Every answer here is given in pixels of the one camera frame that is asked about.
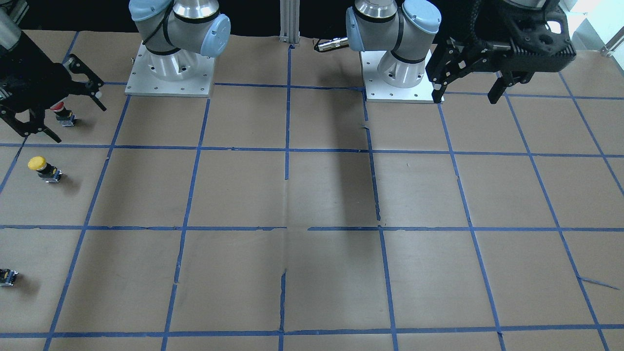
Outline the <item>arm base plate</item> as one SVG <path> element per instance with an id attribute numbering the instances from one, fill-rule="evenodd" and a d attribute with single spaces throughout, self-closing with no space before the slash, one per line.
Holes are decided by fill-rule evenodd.
<path id="1" fill-rule="evenodd" d="M 431 51 L 419 64 L 399 62 L 386 51 L 360 53 L 366 99 L 369 102 L 434 103 L 430 82 L 424 69 Z"/>
<path id="2" fill-rule="evenodd" d="M 180 50 L 159 56 L 141 44 L 125 87 L 131 96 L 209 98 L 215 58 Z"/>

